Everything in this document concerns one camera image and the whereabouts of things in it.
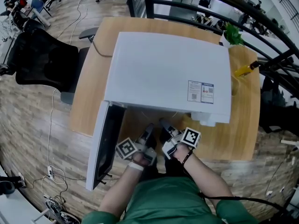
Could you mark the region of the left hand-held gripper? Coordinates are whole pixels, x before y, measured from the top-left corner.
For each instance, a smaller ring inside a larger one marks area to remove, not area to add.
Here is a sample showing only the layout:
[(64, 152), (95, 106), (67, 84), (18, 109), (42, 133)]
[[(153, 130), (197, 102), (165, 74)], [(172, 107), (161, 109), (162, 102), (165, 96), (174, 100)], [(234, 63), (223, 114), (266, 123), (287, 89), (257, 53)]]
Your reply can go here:
[(154, 148), (157, 147), (157, 141), (154, 136), (154, 124), (150, 123), (141, 136), (139, 140), (133, 142), (130, 138), (126, 138), (122, 142), (116, 145), (117, 154), (123, 159), (131, 161), (133, 159), (133, 155), (136, 152), (143, 153), (144, 158), (149, 162), (150, 165), (153, 165), (157, 154)]

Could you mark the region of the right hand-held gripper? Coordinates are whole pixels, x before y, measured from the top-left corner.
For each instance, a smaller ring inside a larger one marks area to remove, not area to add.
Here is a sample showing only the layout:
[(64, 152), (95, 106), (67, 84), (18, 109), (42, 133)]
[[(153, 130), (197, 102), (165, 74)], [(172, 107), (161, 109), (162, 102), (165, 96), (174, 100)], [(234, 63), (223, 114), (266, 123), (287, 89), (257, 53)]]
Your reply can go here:
[(201, 133), (187, 127), (183, 131), (179, 131), (173, 127), (165, 118), (160, 119), (160, 124), (163, 127), (159, 140), (162, 146), (162, 151), (167, 159), (171, 159), (176, 151), (176, 146), (179, 143), (184, 143), (190, 150), (197, 148)]

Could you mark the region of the person's right forearm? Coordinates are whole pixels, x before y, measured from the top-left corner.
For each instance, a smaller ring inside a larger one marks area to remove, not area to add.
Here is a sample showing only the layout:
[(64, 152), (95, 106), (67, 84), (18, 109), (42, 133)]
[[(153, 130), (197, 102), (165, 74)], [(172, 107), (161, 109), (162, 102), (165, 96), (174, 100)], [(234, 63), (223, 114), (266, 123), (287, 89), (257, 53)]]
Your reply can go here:
[(200, 191), (210, 198), (214, 207), (217, 206), (220, 199), (212, 199), (212, 197), (233, 197), (227, 183), (194, 154), (183, 160), (182, 164)]

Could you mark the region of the person's left forearm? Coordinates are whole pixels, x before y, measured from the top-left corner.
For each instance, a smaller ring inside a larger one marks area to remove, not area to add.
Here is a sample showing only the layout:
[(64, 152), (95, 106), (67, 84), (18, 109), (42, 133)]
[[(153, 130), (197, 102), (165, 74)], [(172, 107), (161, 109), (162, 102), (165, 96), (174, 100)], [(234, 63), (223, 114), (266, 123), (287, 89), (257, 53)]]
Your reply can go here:
[(107, 212), (120, 218), (132, 197), (142, 172), (127, 166), (119, 180), (104, 196), (99, 211)]

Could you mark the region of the person's left hand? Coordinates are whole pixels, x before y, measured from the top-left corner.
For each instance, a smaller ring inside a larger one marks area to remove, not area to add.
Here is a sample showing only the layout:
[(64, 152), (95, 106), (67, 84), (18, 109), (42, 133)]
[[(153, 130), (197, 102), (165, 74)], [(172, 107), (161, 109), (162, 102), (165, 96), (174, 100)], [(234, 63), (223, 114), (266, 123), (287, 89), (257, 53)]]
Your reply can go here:
[(132, 156), (132, 160), (134, 163), (136, 163), (142, 167), (146, 167), (146, 166), (150, 165), (150, 162), (144, 158), (144, 154), (141, 152), (134, 153)]

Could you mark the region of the person's right hand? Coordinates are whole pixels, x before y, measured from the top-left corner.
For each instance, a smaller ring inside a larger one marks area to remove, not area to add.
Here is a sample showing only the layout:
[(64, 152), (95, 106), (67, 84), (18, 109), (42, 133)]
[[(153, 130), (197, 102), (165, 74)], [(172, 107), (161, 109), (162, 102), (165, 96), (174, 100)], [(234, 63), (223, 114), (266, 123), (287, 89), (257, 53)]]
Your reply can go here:
[(185, 157), (188, 155), (189, 152), (190, 152), (190, 149), (189, 149), (189, 147), (187, 145), (185, 145), (184, 143), (179, 143), (176, 146), (176, 151), (173, 154), (173, 156), (180, 163), (182, 163), (183, 160), (185, 159)]

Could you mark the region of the white wristband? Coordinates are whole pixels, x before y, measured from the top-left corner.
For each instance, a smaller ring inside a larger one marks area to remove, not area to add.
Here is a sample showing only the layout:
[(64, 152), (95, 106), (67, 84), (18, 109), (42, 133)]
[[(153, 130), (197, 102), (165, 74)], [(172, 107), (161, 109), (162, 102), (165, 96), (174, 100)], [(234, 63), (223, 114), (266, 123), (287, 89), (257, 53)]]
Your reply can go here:
[(136, 163), (134, 163), (134, 162), (130, 162), (130, 163), (128, 164), (128, 166), (131, 167), (131, 168), (140, 170), (140, 171), (143, 171), (143, 170), (144, 170), (144, 167), (143, 167), (143, 166), (141, 166), (141, 165), (139, 165), (139, 164), (136, 164)]

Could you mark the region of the person's dark trousers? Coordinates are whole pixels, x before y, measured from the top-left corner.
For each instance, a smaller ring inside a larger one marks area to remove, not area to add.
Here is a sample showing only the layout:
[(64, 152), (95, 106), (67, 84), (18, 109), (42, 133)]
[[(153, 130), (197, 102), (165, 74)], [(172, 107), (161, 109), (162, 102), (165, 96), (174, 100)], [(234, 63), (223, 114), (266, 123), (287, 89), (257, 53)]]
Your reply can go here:
[(166, 173), (159, 173), (157, 169), (157, 159), (155, 159), (153, 165), (146, 166), (142, 173), (139, 182), (144, 182), (152, 179), (164, 178), (164, 177), (188, 177), (192, 180), (192, 177), (183, 168), (182, 164), (175, 158), (165, 160)]

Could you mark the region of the white microwave door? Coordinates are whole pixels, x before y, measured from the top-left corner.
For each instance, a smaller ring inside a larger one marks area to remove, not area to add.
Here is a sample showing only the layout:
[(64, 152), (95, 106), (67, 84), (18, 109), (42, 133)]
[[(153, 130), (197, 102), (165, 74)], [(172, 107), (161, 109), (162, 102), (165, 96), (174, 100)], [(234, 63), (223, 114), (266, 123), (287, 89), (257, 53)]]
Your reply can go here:
[(93, 132), (85, 188), (93, 191), (112, 169), (126, 108), (102, 101)]

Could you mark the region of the white microwave oven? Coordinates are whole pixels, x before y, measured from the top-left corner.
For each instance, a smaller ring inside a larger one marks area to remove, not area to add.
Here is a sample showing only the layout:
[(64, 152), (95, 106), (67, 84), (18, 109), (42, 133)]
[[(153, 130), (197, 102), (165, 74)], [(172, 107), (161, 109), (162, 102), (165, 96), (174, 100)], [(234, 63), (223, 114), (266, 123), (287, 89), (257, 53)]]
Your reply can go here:
[(190, 113), (204, 126), (227, 124), (231, 116), (228, 49), (176, 35), (120, 32), (104, 99)]

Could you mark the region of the person's green shirt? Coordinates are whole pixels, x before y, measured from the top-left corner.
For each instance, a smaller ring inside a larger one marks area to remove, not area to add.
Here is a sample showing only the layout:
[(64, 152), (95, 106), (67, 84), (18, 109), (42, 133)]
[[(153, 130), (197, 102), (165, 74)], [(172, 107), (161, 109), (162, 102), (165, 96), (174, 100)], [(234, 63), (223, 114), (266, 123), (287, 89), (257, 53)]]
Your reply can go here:
[(213, 213), (187, 177), (164, 177), (139, 183), (122, 220), (93, 211), (81, 224), (258, 224), (240, 201), (221, 200)]

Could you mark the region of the yellow bottle with black cap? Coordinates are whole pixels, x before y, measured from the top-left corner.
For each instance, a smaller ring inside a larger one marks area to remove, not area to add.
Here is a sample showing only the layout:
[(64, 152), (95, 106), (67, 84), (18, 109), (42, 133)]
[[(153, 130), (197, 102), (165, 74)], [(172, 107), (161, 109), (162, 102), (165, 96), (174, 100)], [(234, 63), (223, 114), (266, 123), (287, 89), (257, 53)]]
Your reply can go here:
[(255, 68), (258, 68), (260, 63), (258, 61), (254, 61), (250, 65), (245, 65), (235, 71), (235, 77), (242, 77), (249, 73), (251, 73)]

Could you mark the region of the black draped office chair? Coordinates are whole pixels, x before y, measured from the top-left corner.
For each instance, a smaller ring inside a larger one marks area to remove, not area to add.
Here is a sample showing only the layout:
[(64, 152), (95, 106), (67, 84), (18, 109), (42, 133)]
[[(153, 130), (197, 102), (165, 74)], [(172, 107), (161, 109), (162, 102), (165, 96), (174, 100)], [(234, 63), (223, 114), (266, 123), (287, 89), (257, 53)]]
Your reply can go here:
[(265, 77), (261, 88), (259, 126), (266, 133), (289, 131), (299, 137), (299, 108), (287, 106), (278, 81)]

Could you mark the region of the green plant in white pot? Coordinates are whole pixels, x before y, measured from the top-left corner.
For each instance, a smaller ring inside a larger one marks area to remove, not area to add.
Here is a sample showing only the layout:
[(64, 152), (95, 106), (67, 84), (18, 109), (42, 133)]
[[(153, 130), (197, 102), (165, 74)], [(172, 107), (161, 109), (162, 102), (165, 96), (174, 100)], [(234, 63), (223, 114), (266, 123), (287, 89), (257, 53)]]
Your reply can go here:
[(231, 48), (236, 45), (244, 45), (244, 40), (239, 33), (239, 28), (227, 22), (220, 39), (220, 44), (226, 48)]

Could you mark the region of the black mesh office chair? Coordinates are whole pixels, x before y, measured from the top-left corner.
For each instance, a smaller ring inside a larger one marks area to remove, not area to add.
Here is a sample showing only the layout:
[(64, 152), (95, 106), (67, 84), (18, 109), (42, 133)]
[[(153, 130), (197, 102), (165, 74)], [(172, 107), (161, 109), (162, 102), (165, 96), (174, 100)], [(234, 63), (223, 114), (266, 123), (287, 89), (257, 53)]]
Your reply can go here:
[(71, 105), (88, 51), (36, 28), (17, 36), (0, 76), (15, 75), (20, 85), (51, 86), (60, 92), (62, 102)]

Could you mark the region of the black round device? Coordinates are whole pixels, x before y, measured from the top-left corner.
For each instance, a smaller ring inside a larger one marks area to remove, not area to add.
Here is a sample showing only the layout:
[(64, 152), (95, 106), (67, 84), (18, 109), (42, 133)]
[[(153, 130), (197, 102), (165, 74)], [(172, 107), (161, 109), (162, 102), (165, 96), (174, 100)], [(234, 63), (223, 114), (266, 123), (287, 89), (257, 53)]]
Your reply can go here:
[(19, 188), (26, 188), (26, 182), (22, 174), (13, 177), (0, 176), (0, 196), (10, 195)]

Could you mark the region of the plain white desk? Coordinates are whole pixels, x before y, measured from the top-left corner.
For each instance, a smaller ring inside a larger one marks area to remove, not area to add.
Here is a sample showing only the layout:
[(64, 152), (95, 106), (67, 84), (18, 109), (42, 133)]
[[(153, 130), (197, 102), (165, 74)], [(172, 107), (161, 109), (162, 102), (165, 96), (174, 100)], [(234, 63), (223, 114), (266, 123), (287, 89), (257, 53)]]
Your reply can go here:
[[(1, 165), (0, 176), (9, 177)], [(26, 188), (0, 196), (0, 224), (58, 224), (56, 220), (50, 219), (48, 209), (39, 211), (24, 197), (21, 190)]]

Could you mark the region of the dark rounded chair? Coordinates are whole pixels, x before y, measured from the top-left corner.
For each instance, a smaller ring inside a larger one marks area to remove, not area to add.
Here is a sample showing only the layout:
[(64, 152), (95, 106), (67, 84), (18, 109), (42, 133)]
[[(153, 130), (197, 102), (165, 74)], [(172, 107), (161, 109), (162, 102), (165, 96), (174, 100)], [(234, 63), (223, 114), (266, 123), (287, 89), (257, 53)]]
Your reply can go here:
[(36, 29), (42, 29), (44, 30), (45, 27), (42, 23), (34, 20), (34, 19), (28, 19), (25, 24), (24, 24), (24, 27), (23, 27), (23, 31), (24, 32), (29, 32), (29, 33), (32, 33), (34, 32), (34, 30)]

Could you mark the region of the cluttered white desk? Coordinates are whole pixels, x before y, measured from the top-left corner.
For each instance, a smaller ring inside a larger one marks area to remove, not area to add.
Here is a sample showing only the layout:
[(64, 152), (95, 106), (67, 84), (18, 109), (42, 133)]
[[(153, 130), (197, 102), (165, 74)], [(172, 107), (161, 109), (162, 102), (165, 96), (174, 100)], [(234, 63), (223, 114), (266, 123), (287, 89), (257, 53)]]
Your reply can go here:
[(17, 38), (23, 32), (27, 16), (15, 6), (0, 14), (0, 64), (4, 64), (8, 53)]

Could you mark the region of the blue chair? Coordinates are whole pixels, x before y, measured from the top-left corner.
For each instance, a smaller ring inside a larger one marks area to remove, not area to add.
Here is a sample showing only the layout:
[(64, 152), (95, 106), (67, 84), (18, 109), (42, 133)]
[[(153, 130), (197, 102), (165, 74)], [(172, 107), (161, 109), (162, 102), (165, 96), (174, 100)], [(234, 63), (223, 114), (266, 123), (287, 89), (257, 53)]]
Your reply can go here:
[(47, 14), (51, 17), (51, 14), (44, 8), (43, 0), (32, 0), (31, 7), (35, 8), (37, 12), (41, 13), (42, 10), (45, 10)]

